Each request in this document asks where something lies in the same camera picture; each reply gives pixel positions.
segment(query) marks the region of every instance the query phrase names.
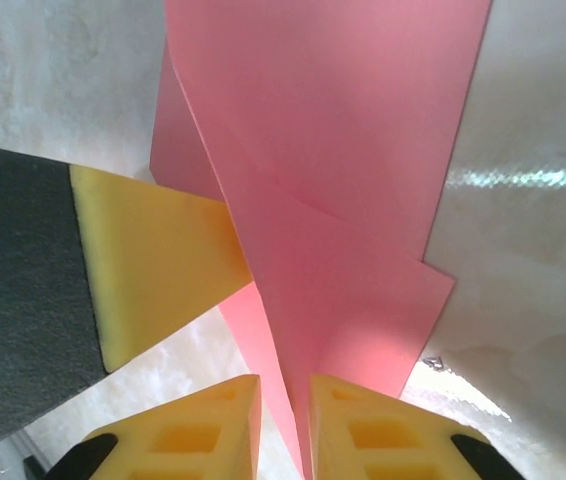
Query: yellow foam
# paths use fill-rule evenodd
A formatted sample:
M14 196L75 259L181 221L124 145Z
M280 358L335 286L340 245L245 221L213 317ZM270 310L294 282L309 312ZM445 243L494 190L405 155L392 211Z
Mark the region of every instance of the yellow foam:
M108 371L251 281L223 203L86 167L70 175Z
M315 480L480 480L450 437L479 432L378 392L312 378Z
M257 375L243 375L103 427L118 443L91 480L254 480Z

